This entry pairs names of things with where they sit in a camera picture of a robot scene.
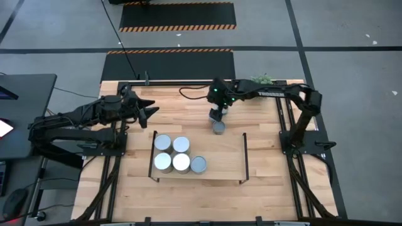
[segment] green plant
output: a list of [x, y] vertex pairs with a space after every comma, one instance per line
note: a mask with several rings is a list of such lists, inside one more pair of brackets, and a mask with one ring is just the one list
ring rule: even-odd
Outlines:
[[251, 80], [253, 82], [256, 82], [258, 84], [264, 84], [264, 85], [273, 84], [271, 79], [272, 78], [270, 76], [268, 76], [266, 73], [264, 75], [260, 75], [258, 77], [251, 77]]

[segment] black floor mat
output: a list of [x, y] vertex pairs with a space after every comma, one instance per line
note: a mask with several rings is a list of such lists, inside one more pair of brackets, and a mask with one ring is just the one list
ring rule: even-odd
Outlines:
[[233, 3], [127, 3], [120, 21], [122, 32], [232, 30]]
[[[145, 71], [152, 80], [236, 78], [230, 49], [154, 49], [127, 53], [141, 80], [145, 78]], [[104, 80], [135, 80], [123, 51], [107, 53], [102, 74]]]

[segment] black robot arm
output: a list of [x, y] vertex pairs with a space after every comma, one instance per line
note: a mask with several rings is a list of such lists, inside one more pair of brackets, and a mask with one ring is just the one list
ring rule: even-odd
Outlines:
[[28, 128], [29, 140], [36, 147], [35, 151], [38, 154], [55, 161], [62, 161], [67, 154], [52, 144], [52, 141], [56, 139], [90, 141], [93, 145], [83, 147], [85, 155], [121, 156], [126, 151], [125, 128], [117, 130], [115, 127], [108, 127], [98, 131], [86, 131], [65, 127], [83, 128], [98, 123], [106, 125], [118, 121], [126, 123], [139, 121], [141, 127], [146, 128], [148, 118], [159, 109], [159, 107], [148, 107], [152, 104], [154, 104], [153, 100], [140, 99], [135, 92], [123, 87], [120, 95], [102, 96], [71, 112], [37, 117]]
[[322, 95], [305, 84], [294, 85], [263, 85], [250, 80], [232, 80], [226, 82], [214, 79], [209, 87], [207, 100], [216, 104], [217, 109], [211, 109], [209, 116], [216, 121], [222, 120], [222, 110], [231, 106], [237, 100], [249, 100], [255, 97], [289, 98], [301, 110], [301, 116], [295, 126], [290, 129], [290, 144], [296, 148], [303, 146], [303, 138], [308, 123], [317, 116], [321, 109]]
[[147, 119], [159, 107], [146, 108], [155, 101], [140, 99], [135, 92], [123, 89], [121, 97], [118, 95], [102, 96], [92, 103], [85, 104], [68, 113], [56, 116], [37, 117], [29, 129], [54, 129], [65, 126], [93, 126], [98, 123], [106, 125], [133, 118], [138, 119], [142, 128], [146, 128]]

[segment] desk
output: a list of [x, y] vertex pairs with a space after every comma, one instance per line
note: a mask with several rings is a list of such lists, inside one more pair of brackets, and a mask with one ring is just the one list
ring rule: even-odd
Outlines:
[[[0, 212], [7, 197], [18, 188], [36, 182], [43, 157], [31, 156], [31, 143], [28, 140], [28, 124], [34, 118], [43, 116], [48, 106], [56, 75], [0, 75], [4, 88], [19, 96], [18, 100], [0, 100], [0, 118], [9, 119], [14, 130], [0, 140], [0, 159], [10, 159], [10, 176], [6, 185], [6, 194], [0, 197]], [[27, 213], [33, 197], [34, 186], [21, 214]], [[10, 225], [23, 225], [21, 218]]]
[[[288, 83], [303, 83], [288, 80]], [[118, 81], [103, 82], [100, 95], [115, 95]], [[273, 98], [238, 101], [224, 116], [226, 134], [247, 133], [249, 181], [160, 179], [147, 177], [153, 131], [159, 133], [191, 132], [212, 134], [208, 119], [210, 103], [206, 99], [188, 100], [178, 93], [179, 86], [133, 87], [142, 99], [155, 100], [160, 110], [148, 120], [148, 128], [129, 125], [126, 155], [121, 160], [114, 204], [113, 222], [255, 221], [296, 220], [286, 158], [281, 152], [280, 122]], [[186, 90], [189, 97], [207, 94], [207, 88]], [[300, 110], [293, 105], [295, 119]], [[286, 115], [287, 128], [290, 122]], [[313, 122], [309, 129], [314, 129]], [[327, 210], [336, 215], [336, 207], [326, 166], [305, 156], [310, 188]], [[104, 158], [97, 158], [84, 169], [77, 190], [72, 218], [77, 218], [99, 189]], [[307, 216], [304, 195], [300, 195]], [[106, 216], [107, 194], [102, 217]]]

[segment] monitor screen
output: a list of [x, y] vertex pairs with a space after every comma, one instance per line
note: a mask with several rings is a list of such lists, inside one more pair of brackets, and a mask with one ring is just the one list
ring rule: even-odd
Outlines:
[[0, 86], [0, 100], [16, 100], [18, 96]]

